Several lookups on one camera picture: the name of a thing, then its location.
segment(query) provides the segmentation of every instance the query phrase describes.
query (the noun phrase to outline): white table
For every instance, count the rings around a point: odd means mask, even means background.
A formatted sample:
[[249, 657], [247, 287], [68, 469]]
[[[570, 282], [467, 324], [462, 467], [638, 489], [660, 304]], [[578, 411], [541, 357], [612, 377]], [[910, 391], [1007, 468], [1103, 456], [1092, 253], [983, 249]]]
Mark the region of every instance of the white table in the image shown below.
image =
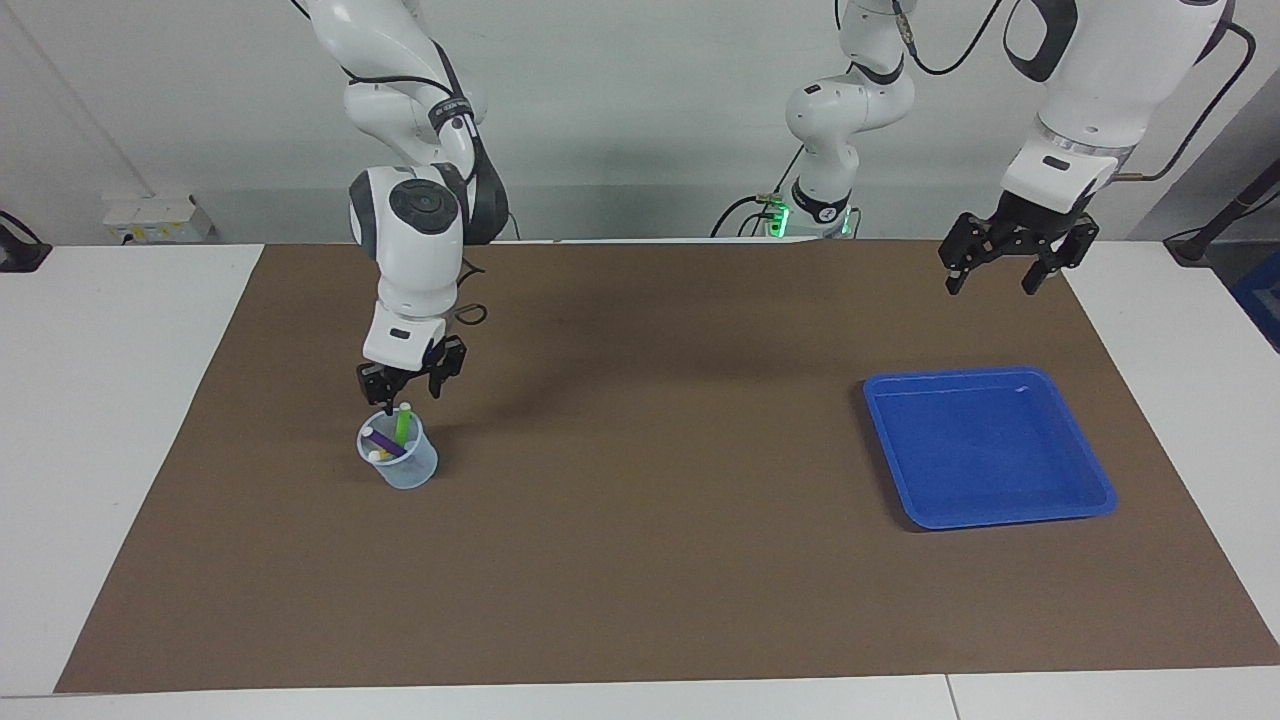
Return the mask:
[[[1280, 717], [1280, 667], [45, 697], [260, 251], [63, 247], [0, 277], [0, 719]], [[1097, 243], [1069, 281], [1277, 634], [1280, 356], [1158, 245]]]

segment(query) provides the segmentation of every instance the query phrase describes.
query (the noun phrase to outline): plastic cup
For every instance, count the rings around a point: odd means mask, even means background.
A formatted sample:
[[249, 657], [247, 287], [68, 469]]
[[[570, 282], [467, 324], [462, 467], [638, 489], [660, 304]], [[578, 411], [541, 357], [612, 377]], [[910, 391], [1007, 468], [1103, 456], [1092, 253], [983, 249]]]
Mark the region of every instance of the plastic cup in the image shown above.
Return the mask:
[[379, 447], [367, 438], [361, 437], [365, 428], [374, 428], [387, 437], [394, 437], [396, 416], [378, 413], [365, 420], [360, 425], [360, 430], [356, 432], [356, 454], [360, 455], [361, 460], [372, 465], [383, 479], [387, 480], [387, 484], [396, 489], [413, 489], [425, 484], [435, 474], [435, 468], [440, 464], [440, 456], [431, 447], [431, 443], [428, 442], [426, 433], [422, 430], [422, 421], [417, 415], [412, 418], [412, 425], [408, 429], [408, 442], [404, 443], [404, 455], [401, 457], [375, 460], [378, 457], [375, 451]]

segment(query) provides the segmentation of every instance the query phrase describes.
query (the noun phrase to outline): brown surface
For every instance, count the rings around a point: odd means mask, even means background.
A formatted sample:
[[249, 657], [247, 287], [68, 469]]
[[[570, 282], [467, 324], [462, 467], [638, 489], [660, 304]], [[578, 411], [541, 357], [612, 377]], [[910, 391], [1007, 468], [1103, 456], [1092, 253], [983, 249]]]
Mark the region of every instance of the brown surface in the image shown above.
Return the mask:
[[[1280, 661], [1061, 279], [950, 299], [933, 243], [493, 247], [444, 464], [352, 433], [375, 272], [268, 247], [59, 692], [785, 678]], [[1033, 364], [1108, 518], [902, 515], [879, 372]]]

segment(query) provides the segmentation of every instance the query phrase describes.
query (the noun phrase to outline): green marker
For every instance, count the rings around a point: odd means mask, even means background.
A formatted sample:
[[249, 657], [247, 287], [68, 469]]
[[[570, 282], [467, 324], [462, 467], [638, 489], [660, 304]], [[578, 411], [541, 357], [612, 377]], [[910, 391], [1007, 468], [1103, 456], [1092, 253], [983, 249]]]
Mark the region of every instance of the green marker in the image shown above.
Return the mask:
[[413, 424], [413, 414], [408, 402], [401, 402], [399, 411], [396, 413], [396, 445], [404, 447], [408, 442], [408, 428]]

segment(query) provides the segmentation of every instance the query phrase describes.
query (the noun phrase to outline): blue tray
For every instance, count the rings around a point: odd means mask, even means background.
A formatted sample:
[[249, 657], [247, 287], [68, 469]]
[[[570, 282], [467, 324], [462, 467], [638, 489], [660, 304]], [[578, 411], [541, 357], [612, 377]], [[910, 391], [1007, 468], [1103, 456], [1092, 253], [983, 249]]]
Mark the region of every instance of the blue tray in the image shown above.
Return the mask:
[[902, 507], [923, 528], [1115, 510], [1115, 489], [1043, 370], [876, 375], [864, 393]]

